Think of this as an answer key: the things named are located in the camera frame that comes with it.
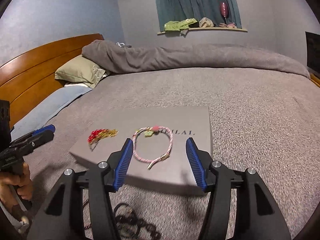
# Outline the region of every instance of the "metal screw head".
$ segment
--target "metal screw head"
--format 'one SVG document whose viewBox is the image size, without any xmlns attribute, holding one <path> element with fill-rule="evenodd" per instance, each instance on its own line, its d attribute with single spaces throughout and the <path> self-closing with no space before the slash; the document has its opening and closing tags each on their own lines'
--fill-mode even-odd
<svg viewBox="0 0 320 240">
<path fill-rule="evenodd" d="M 214 162 L 212 162 L 212 166 L 215 168 L 221 167 L 221 162 L 214 161 Z"/>
<path fill-rule="evenodd" d="M 106 167 L 108 166 L 108 163 L 106 163 L 106 162 L 100 162 L 100 163 L 98 164 L 98 166 L 99 166 L 99 168 L 104 169 L 104 168 L 106 168 Z"/>
<path fill-rule="evenodd" d="M 249 174 L 255 174 L 256 170 L 254 168 L 248 168 L 248 173 Z"/>
<path fill-rule="evenodd" d="M 72 174 L 72 169 L 66 169 L 66 170 L 64 171 L 64 175 L 69 176 L 69 175 L 71 175 L 71 174 Z"/>
</svg>

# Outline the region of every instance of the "green cloth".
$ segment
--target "green cloth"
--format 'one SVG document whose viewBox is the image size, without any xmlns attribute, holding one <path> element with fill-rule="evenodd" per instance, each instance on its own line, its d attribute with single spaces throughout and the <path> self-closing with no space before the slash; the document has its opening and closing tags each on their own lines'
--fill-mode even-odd
<svg viewBox="0 0 320 240">
<path fill-rule="evenodd" d="M 189 24 L 196 23 L 197 20 L 192 19 L 186 19 L 183 21 L 169 21 L 166 24 L 164 24 L 164 30 L 165 31 L 181 31 L 181 30 L 187 30 L 189 29 Z"/>
<path fill-rule="evenodd" d="M 180 22 L 190 18 L 200 21 L 207 17 L 216 25 L 224 23 L 224 17 L 220 13 L 221 2 L 228 4 L 227 24 L 233 22 L 237 28 L 242 28 L 236 0 L 156 0 L 160 30 L 163 32 L 164 24 L 169 21 Z"/>
</svg>

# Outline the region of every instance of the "human hand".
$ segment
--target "human hand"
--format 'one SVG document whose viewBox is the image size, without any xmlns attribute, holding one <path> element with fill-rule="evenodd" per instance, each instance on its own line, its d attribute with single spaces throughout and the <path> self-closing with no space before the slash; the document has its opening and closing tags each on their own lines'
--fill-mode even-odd
<svg viewBox="0 0 320 240">
<path fill-rule="evenodd" d="M 33 192 L 30 170 L 27 163 L 23 163 L 23 175 L 13 175 L 8 172 L 0 172 L 0 200 L 6 209 L 11 213 L 12 207 L 18 205 L 17 200 L 9 188 L 9 185 L 18 185 L 17 193 L 22 199 L 30 200 Z"/>
</svg>

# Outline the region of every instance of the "window sill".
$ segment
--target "window sill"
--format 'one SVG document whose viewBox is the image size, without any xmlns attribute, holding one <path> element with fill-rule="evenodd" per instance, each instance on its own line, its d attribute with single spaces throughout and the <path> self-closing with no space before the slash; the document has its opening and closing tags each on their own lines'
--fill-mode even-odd
<svg viewBox="0 0 320 240">
<path fill-rule="evenodd" d="M 190 28 L 189 32 L 192 31 L 215 31 L 215 30 L 221 30 L 221 31 L 233 31 L 233 32 L 248 32 L 247 29 L 242 28 L 242 29 L 238 29 L 238 28 L 222 28 L 222 27 L 209 27 L 209 28 Z M 157 33 L 157 35 L 161 35 L 161 34 L 165 34 L 166 32 L 159 32 Z"/>
</svg>

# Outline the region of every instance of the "gray duvet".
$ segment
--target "gray duvet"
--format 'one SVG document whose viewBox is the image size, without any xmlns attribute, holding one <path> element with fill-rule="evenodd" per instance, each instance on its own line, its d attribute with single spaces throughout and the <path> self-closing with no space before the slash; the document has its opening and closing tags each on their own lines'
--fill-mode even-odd
<svg viewBox="0 0 320 240">
<path fill-rule="evenodd" d="M 274 59 L 268 60 L 272 68 L 277 68 Z M 135 68 L 134 64 L 124 65 Z M 296 66 L 293 62 L 293 70 L 287 65 L 282 72 L 180 68 L 105 78 L 49 122 L 56 127 L 52 142 L 25 157 L 35 183 L 32 212 L 39 208 L 64 169 L 84 169 L 68 150 L 92 122 L 104 118 L 110 109 L 206 105 L 214 159 L 241 171 L 255 167 L 295 236 L 320 200 L 320 89 L 306 78 L 305 70 Z M 112 67 L 113 72 L 124 71 L 121 65 Z M 132 205 L 140 217 L 157 226 L 161 239 L 175 240 L 197 239 L 209 199 L 161 194 L 127 185 L 110 197 L 113 207 L 120 202 Z M 84 216 L 87 224 L 87 209 Z M 234 218 L 233 195 L 228 237 L 232 236 Z"/>
<path fill-rule="evenodd" d="M 231 44 L 198 44 L 180 49 L 121 48 L 111 41 L 95 40 L 82 48 L 82 56 L 117 74 L 187 67 L 237 67 L 277 70 L 310 78 L 307 69 L 292 58 Z"/>
</svg>

